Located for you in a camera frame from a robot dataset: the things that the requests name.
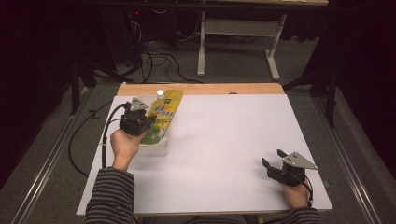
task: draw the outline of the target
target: striped shirt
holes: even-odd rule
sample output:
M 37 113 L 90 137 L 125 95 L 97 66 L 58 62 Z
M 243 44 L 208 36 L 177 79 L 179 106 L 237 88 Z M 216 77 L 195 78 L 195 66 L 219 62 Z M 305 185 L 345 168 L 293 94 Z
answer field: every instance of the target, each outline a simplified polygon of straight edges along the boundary
M 99 170 L 87 205 L 85 223 L 132 223 L 134 214 L 134 176 L 107 167 Z M 283 224 L 321 223 L 315 208 L 296 208 L 285 216 Z

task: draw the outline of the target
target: white desk leg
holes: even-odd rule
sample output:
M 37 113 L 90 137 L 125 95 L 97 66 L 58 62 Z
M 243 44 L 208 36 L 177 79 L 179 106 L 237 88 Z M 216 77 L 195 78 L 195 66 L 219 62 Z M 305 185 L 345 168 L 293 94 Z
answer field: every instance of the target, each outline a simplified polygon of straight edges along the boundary
M 201 12 L 201 43 L 198 54 L 198 77 L 205 75 L 205 12 Z
M 279 73 L 277 72 L 275 60 L 274 60 L 274 54 L 276 50 L 277 43 L 279 42 L 280 35 L 282 34 L 283 26 L 285 25 L 285 20 L 286 20 L 286 14 L 282 14 L 279 20 L 279 24 L 276 27 L 276 32 L 274 34 L 274 42 L 271 50 L 266 50 L 265 51 L 265 56 L 267 58 L 268 65 L 270 66 L 270 71 L 271 71 L 271 76 L 274 81 L 279 81 L 280 76 Z

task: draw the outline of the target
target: gray carpet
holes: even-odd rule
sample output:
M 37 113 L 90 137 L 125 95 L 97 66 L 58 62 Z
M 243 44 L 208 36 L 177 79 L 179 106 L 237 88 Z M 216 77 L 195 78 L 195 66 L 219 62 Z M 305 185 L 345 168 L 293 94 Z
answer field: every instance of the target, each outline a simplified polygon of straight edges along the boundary
M 189 79 L 198 79 L 205 83 L 232 83 L 232 82 L 272 82 L 266 61 L 263 58 L 263 46 L 268 44 L 268 39 L 253 43 L 231 42 L 223 49 L 216 49 L 222 43 L 213 40 L 208 44 L 206 56 L 205 77 L 196 76 L 196 62 L 198 57 L 197 46 L 179 45 L 178 49 L 167 46 L 160 51 L 172 52 L 180 64 L 180 73 Z M 295 39 L 281 41 L 276 52 L 276 64 L 281 76 L 280 83 L 288 83 L 299 77 L 304 71 L 306 62 L 315 46 L 315 41 L 299 43 Z M 149 45 L 150 52 L 161 45 Z M 161 64 L 162 58 L 154 59 L 154 64 Z M 154 66 L 148 81 L 168 82 L 166 64 Z M 127 68 L 120 65 L 120 71 Z M 143 74 L 149 73 L 145 64 Z M 172 63 L 167 70 L 172 79 L 180 79 L 177 67 Z M 131 75 L 136 82 L 143 80 L 140 71 Z M 87 118 L 91 109 L 97 109 L 110 101 L 116 94 L 120 83 L 99 79 L 98 86 L 92 90 L 87 104 L 77 117 L 72 131 Z M 324 223 L 367 223 L 361 206 L 356 199 L 355 192 L 349 184 L 347 175 L 340 161 L 336 145 L 332 139 L 331 131 L 336 131 L 342 145 L 351 159 L 354 169 L 370 196 L 371 202 L 378 213 L 382 223 L 393 223 L 396 220 L 396 198 L 394 190 L 396 183 L 379 159 L 370 141 L 361 129 L 361 126 L 350 112 L 342 93 L 337 92 L 337 105 L 335 108 L 335 130 L 329 130 L 326 122 L 315 104 L 315 100 L 307 93 L 309 87 L 288 92 L 290 103 L 305 140 L 312 152 L 319 173 L 327 187 L 333 210 L 321 213 Z M 10 223 L 17 213 L 24 197 L 32 186 L 36 175 L 50 154 L 55 141 L 69 118 L 71 110 L 71 91 L 67 90 L 62 102 L 52 111 L 43 123 L 42 130 L 25 157 L 0 192 L 0 222 Z M 72 155 L 75 163 L 84 172 L 88 173 L 96 150 L 100 135 L 105 125 L 105 117 L 109 106 L 97 113 L 99 119 L 90 119 L 76 135 L 72 145 Z M 38 198 L 28 223 L 83 223 L 84 218 L 76 216 L 86 178 L 79 174 L 71 165 L 67 156 L 67 143 L 62 147 L 60 156 L 53 172 L 46 182 Z M 264 215 L 272 219 L 277 215 Z M 179 223 L 181 217 L 167 217 L 157 223 Z

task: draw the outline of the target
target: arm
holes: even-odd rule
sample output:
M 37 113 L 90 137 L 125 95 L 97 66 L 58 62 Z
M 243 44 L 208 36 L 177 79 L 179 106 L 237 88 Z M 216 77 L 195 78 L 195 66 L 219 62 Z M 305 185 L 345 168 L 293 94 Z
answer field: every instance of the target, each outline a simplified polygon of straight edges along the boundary
M 303 186 L 289 187 L 280 184 L 285 191 L 286 201 L 293 208 L 287 216 L 282 218 L 284 224 L 321 223 L 318 210 L 308 207 L 308 190 Z
M 111 134 L 113 165 L 99 170 L 87 205 L 86 223 L 132 223 L 134 176 L 127 169 L 144 136 L 131 136 L 122 130 Z

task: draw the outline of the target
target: table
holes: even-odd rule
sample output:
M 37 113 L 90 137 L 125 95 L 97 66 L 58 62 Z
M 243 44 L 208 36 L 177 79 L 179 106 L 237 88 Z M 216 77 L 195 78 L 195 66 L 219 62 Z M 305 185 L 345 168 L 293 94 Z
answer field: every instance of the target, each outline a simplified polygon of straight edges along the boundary
M 328 0 L 212 0 L 210 2 L 235 2 L 256 4 L 278 4 L 278 5 L 302 5 L 302 6 L 327 6 Z M 282 14 L 278 21 L 237 21 L 237 20 L 215 20 L 207 19 L 205 11 L 201 12 L 201 41 L 198 54 L 198 77 L 205 75 L 205 35 L 250 35 L 269 36 L 273 38 L 270 49 L 265 50 L 265 57 L 270 67 L 272 79 L 279 81 L 274 54 L 287 14 Z
M 281 148 L 313 159 L 280 85 L 122 85 L 110 111 L 132 95 L 155 94 L 158 89 L 184 90 L 185 95 L 169 130 L 169 154 L 135 157 L 129 167 L 136 183 L 137 216 L 259 214 L 289 209 L 282 189 L 266 176 L 261 157 L 278 166 L 276 150 Z M 112 124 L 108 134 L 118 128 Z M 100 155 L 98 146 L 78 215 L 84 215 L 91 197 L 101 168 Z M 112 162 L 112 156 L 107 148 L 107 161 Z M 318 171 L 307 170 L 307 175 L 315 189 L 314 206 L 332 209 Z

